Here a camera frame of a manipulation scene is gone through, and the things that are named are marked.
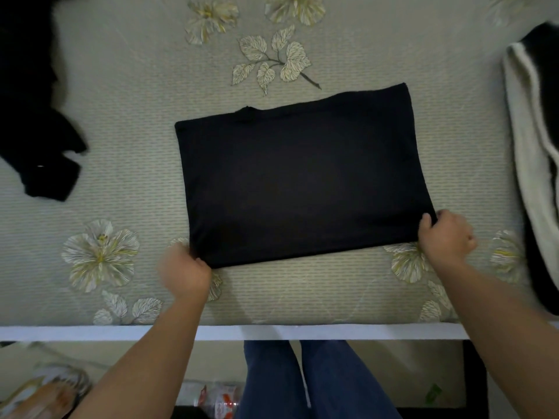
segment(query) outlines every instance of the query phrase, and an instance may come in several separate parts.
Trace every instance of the person's left arm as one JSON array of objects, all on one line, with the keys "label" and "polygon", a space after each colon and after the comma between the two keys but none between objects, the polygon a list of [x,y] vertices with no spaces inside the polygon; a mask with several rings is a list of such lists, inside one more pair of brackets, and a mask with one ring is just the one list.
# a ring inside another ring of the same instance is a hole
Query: person's left arm
[{"label": "person's left arm", "polygon": [[71,419],[171,416],[209,292],[211,269],[176,245],[162,261],[160,273],[175,301],[110,368]]}]

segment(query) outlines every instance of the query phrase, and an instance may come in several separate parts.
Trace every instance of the hand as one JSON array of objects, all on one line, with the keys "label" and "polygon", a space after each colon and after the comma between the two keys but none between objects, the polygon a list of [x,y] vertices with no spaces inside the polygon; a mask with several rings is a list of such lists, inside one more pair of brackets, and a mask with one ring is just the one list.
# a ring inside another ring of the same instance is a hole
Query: hand
[{"label": "hand", "polygon": [[194,260],[180,243],[168,248],[159,263],[163,285],[175,299],[205,303],[210,292],[211,269],[204,260]]},{"label": "hand", "polygon": [[464,216],[441,210],[438,222],[431,226],[431,217],[423,215],[419,224],[419,245],[431,265],[459,265],[477,247],[473,228]]}]

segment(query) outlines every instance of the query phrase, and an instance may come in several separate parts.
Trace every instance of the white trim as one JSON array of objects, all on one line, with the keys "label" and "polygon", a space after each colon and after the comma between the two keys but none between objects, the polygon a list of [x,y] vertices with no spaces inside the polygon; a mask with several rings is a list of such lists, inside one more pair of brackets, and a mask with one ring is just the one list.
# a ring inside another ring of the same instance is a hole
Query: white trim
[{"label": "white trim", "polygon": [[[0,326],[0,341],[136,341],[151,326]],[[460,324],[199,326],[198,341],[466,340]]]},{"label": "white trim", "polygon": [[555,219],[553,183],[548,166],[548,156],[559,165],[559,152],[549,139],[543,118],[538,71],[524,45],[512,44],[503,64],[522,200],[546,269],[559,288],[559,227]]}]

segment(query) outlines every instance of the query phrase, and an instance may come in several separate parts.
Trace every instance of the leg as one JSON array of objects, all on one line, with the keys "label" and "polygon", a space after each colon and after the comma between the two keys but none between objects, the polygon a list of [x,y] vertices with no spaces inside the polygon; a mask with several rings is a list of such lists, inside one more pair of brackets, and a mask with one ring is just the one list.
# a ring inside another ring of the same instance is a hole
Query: leg
[{"label": "leg", "polygon": [[289,341],[245,341],[247,384],[235,419],[309,419],[303,377]]},{"label": "leg", "polygon": [[313,417],[395,419],[398,411],[345,341],[301,341]]}]

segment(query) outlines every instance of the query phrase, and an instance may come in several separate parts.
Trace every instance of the tile floor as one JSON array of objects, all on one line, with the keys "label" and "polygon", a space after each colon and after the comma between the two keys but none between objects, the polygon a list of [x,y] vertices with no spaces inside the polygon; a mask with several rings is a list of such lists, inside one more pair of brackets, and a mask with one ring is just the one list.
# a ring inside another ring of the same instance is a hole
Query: tile floor
[{"label": "tile floor", "polygon": [[[350,344],[397,407],[425,406],[425,396],[433,384],[443,390],[436,406],[465,405],[460,341],[351,341]],[[0,349],[0,400],[29,379],[33,368],[41,363],[74,363],[97,381],[131,345],[127,341],[56,342],[4,347]],[[292,345],[300,357],[300,345],[297,342]],[[73,362],[64,356],[80,361]],[[198,341],[185,378],[244,381],[246,374],[241,341]]]}]

